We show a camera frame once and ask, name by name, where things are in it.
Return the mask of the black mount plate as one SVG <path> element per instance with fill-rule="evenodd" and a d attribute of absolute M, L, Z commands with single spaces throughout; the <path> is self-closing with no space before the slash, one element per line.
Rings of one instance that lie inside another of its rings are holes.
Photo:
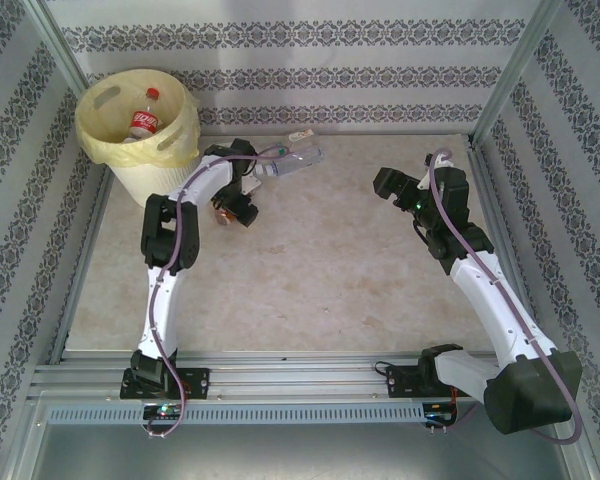
<path fill-rule="evenodd" d="M 452 386 L 426 378 L 417 366 L 382 364 L 374 370 L 385 379 L 390 398 L 451 397 Z"/>
<path fill-rule="evenodd" d="M 178 368 L 178 377 L 184 387 L 187 399 L 206 400 L 210 386 L 210 370 L 207 368 Z M 123 400 L 178 400 L 179 387 L 169 370 L 164 372 L 166 382 L 151 382 L 135 370 L 124 371 L 119 396 Z"/>

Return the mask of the aluminium side rail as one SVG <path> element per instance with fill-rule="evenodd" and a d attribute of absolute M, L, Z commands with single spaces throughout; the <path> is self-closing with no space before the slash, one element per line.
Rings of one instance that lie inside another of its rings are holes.
<path fill-rule="evenodd" d="M 540 329 L 561 351 L 582 349 L 579 312 L 559 273 L 546 273 L 537 263 L 536 249 L 527 244 L 525 222 L 516 205 L 508 205 L 494 186 L 484 157 L 464 142 L 487 227 L 496 245 L 505 276 Z"/>
<path fill-rule="evenodd" d="M 66 341 L 69 337 L 73 319 L 79 305 L 82 288 L 88 274 L 91 256 L 93 254 L 100 225 L 106 210 L 106 204 L 110 195 L 112 183 L 113 173 L 109 168 L 106 168 L 102 173 L 97 196 L 94 198 L 91 215 L 87 223 L 87 229 L 85 230 L 81 240 L 80 251 L 74 265 L 69 290 L 67 291 L 64 299 L 64 304 L 61 311 L 62 315 L 59 318 L 51 340 L 50 348 L 44 360 L 46 365 L 59 364 L 63 358 L 63 353 L 66 348 Z"/>

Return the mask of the grey metal panel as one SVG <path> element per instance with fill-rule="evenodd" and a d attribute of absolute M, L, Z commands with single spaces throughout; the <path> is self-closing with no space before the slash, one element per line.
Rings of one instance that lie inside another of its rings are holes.
<path fill-rule="evenodd" d="M 34 480 L 570 480 L 559 449 L 481 416 L 447 435 L 410 424 L 48 428 Z"/>

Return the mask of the red label plastic bottle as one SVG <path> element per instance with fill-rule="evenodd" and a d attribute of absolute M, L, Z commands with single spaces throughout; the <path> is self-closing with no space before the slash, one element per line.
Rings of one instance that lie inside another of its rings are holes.
<path fill-rule="evenodd" d="M 156 105 L 160 92 L 154 87 L 146 90 L 145 96 L 140 99 L 131 117 L 127 137 L 124 143 L 133 143 L 153 136 L 162 125 L 156 114 Z"/>

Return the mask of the cream plastic bin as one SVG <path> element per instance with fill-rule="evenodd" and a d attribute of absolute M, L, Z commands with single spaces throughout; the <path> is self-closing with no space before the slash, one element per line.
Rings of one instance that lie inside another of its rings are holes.
<path fill-rule="evenodd" d="M 156 194 L 167 194 L 182 183 L 198 164 L 198 156 L 188 165 L 179 168 L 160 168 L 153 165 L 136 167 L 108 166 L 136 203 L 144 205 L 146 199 Z"/>

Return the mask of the black right mount plate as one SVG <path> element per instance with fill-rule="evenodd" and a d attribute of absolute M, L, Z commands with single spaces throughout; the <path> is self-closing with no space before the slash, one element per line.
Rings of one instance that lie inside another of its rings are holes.
<path fill-rule="evenodd" d="M 426 378 L 417 366 L 382 364 L 374 370 L 385 379 L 390 398 L 451 397 L 452 386 Z"/>

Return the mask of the black left mount plate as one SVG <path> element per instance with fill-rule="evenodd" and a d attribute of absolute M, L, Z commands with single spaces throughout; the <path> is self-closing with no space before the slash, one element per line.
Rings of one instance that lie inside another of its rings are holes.
<path fill-rule="evenodd" d="M 178 368 L 178 377 L 184 387 L 187 399 L 206 400 L 210 386 L 210 370 L 207 368 Z M 151 382 L 135 370 L 124 371 L 119 396 L 123 400 L 178 400 L 179 387 L 169 370 L 164 372 L 166 382 Z"/>

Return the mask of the aluminium frame post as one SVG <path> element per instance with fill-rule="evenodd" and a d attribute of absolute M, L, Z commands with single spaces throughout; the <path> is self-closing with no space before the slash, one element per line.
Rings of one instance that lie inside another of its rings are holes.
<path fill-rule="evenodd" d="M 521 34 L 502 75 L 486 102 L 483 111 L 469 135 L 472 147 L 479 147 L 489 134 L 492 125 L 504 108 L 510 93 L 518 83 L 526 65 L 533 56 L 546 30 L 549 28 L 564 0 L 539 0 L 537 8 Z"/>
<path fill-rule="evenodd" d="M 78 100 L 89 88 L 90 83 L 80 67 L 60 26 L 56 22 L 45 0 L 22 0 L 42 41 L 46 44 L 58 65 L 69 88 Z"/>

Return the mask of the circuit board green light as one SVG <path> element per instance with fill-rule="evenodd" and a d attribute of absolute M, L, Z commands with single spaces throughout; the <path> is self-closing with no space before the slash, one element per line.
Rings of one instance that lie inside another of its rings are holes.
<path fill-rule="evenodd" d="M 145 421 L 172 421 L 180 418 L 182 408 L 176 404 L 145 405 L 143 410 L 143 419 Z"/>

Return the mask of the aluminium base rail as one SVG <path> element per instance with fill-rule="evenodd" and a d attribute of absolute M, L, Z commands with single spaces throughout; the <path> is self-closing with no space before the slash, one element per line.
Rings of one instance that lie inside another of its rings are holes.
<path fill-rule="evenodd" d="M 117 400 L 129 351 L 69 351 L 60 362 L 35 368 L 29 399 Z M 214 403 L 382 402 L 382 361 L 415 365 L 413 352 L 181 352 L 177 364 L 210 370 Z"/>

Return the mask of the long clear plastic bottle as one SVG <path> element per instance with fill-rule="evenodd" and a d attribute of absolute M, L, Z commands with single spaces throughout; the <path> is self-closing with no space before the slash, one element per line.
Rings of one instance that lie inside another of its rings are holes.
<path fill-rule="evenodd" d="M 264 157 L 254 168 L 257 177 L 281 177 L 303 168 L 316 165 L 324 159 L 324 151 L 317 146 L 310 146 L 298 151 L 291 151 L 284 157 Z"/>

